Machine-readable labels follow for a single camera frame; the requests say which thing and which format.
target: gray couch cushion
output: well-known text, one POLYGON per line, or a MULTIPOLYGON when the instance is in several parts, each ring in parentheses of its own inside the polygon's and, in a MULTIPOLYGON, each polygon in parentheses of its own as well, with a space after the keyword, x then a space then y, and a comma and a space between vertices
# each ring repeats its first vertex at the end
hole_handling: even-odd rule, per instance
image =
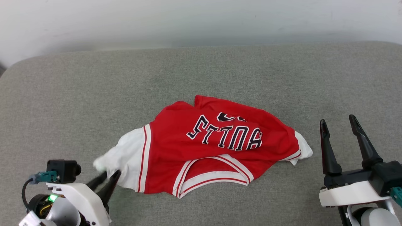
MULTIPOLYGON (((177 199, 118 187, 113 225, 340 225, 320 206, 319 121, 344 170, 361 167, 348 115, 386 161, 402 161, 402 46, 382 42, 75 52, 24 60, 0 78, 1 224, 24 216, 21 186, 48 159, 77 160, 79 182, 120 136, 196 94, 262 108, 314 151, 249 186, 206 185, 177 199)), ((29 186, 27 197, 46 192, 29 186)))

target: jersey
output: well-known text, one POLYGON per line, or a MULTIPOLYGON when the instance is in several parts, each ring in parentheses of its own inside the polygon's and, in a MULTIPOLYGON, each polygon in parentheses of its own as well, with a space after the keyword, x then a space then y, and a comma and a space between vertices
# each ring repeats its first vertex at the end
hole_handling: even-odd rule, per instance
POLYGON ((94 161, 136 192, 188 192, 220 181, 248 185, 276 161, 306 158, 301 135, 264 110, 213 97, 178 101, 155 120, 123 135, 94 161))

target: white jersey trim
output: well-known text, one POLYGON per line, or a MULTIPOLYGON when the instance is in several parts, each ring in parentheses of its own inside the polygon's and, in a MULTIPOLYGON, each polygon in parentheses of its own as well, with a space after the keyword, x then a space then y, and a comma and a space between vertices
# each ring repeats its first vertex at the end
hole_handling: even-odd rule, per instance
POLYGON ((143 154, 142 154, 142 170, 141 170, 141 175, 139 177, 139 191, 138 192, 144 192, 145 191, 145 181, 147 179, 147 173, 148 173, 148 162, 149 162, 149 156, 150 156, 150 146, 151 146, 151 127, 149 124, 144 126, 144 131, 145 131, 145 146, 143 149, 143 154))
POLYGON ((215 171, 209 173, 203 173, 193 178, 188 179, 183 183, 182 192, 179 195, 179 199, 184 197, 187 193, 202 187, 207 184, 216 182, 233 182, 241 185, 248 185, 248 182, 244 180, 244 177, 236 172, 231 171, 215 171))
POLYGON ((189 171, 191 165, 194 164, 198 159, 187 161, 183 164, 183 167, 180 173, 177 175, 175 183, 173 185, 172 194, 174 196, 181 199, 188 192, 210 183, 225 181, 248 185, 251 181, 254 180, 253 174, 247 169, 247 167, 245 167, 242 163, 240 163, 238 160, 234 159, 228 154, 207 158, 213 158, 222 161, 231 166, 237 172, 213 171, 197 175, 185 181, 187 172, 189 171))
POLYGON ((302 153, 301 153, 301 151, 300 151, 300 149, 299 149, 299 150, 297 150, 294 154, 289 155, 288 157, 286 157, 286 158, 284 158, 284 159, 281 159, 280 161, 289 161, 289 160, 292 160, 292 159, 295 159, 295 158, 299 157, 301 154, 302 154, 302 153))

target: red stripe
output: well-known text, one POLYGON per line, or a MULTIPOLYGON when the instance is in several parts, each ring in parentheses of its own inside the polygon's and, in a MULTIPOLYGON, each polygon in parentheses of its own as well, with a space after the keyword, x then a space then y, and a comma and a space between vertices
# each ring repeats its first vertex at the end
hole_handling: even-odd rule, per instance
POLYGON ((144 155, 145 155, 145 146, 147 144, 147 132, 145 130, 145 127, 143 127, 144 129, 144 134, 145 134, 145 141, 144 141, 144 148, 142 149, 142 160, 141 160, 141 170, 139 171, 139 177, 138 177, 138 191, 141 188, 141 176, 142 176, 142 167, 144 166, 144 155))
MULTIPOLYGON (((230 163, 232 163, 231 161, 229 161, 228 159, 226 159, 226 158, 222 158, 222 157, 220 157, 220 156, 217 156, 218 158, 221 158, 221 159, 224 159, 224 160, 226 160, 226 161, 228 161, 228 162, 230 162, 230 163)), ((236 164, 234 164, 234 163, 232 163, 234 166, 236 166, 236 168, 238 168, 242 173, 244 173, 244 175, 247 177, 247 179, 248 179, 248 182, 249 183, 251 183, 251 180, 250 180, 250 177, 248 177, 248 175, 242 170, 242 169, 240 169, 240 167, 238 167, 236 164)))
POLYGON ((294 158, 291 158, 291 159, 288 159, 287 161, 292 160, 292 159, 295 159, 295 158, 298 158, 298 157, 301 156, 301 155, 302 155, 302 153, 300 152, 300 154, 299 154, 298 156, 296 156, 296 157, 294 157, 294 158))
POLYGON ((201 184, 210 182, 210 181, 217 181, 217 180, 232 180, 232 181, 239 181, 239 182, 247 183, 247 181, 242 181, 242 180, 234 179, 234 178, 215 178, 215 179, 210 179, 210 180, 206 180, 206 181, 203 181, 203 182, 199 182, 198 184, 195 184, 195 185, 193 185, 193 186, 187 188, 187 189, 184 190, 181 194, 183 194, 183 193, 185 193, 186 191, 188 191, 188 190, 194 188, 195 186, 198 186, 198 185, 201 185, 201 184))
POLYGON ((181 185, 181 181, 183 180, 183 177, 185 176, 188 167, 191 165, 191 163, 192 163, 193 161, 194 161, 194 160, 191 160, 191 161, 189 162, 189 164, 188 164, 188 165, 186 166, 186 168, 184 169, 183 174, 181 175, 180 181, 178 182, 178 185, 177 185, 177 188, 176 188, 176 197, 178 197, 178 192, 179 192, 179 188, 180 188, 180 185, 181 185))

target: robotic arm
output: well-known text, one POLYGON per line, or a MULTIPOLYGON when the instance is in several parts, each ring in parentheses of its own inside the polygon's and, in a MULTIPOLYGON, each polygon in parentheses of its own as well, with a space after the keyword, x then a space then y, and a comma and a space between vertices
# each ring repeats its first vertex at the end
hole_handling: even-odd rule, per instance
POLYGON ((81 173, 76 161, 49 160, 47 171, 32 175, 24 184, 22 197, 27 215, 20 226, 108 226, 108 201, 115 189, 121 172, 116 171, 109 181, 95 193, 95 189, 106 178, 106 172, 87 184, 76 183, 81 173), (29 203, 25 199, 25 188, 30 184, 46 182, 47 189, 53 194, 39 194, 29 203))
POLYGON ((402 166, 398 161, 383 162, 360 123, 349 115, 353 134, 359 142, 363 169, 342 171, 329 141, 325 120, 320 122, 324 187, 319 198, 322 206, 337 207, 343 226, 400 226, 392 199, 402 206, 402 166), (352 206, 375 203, 378 208, 352 206))

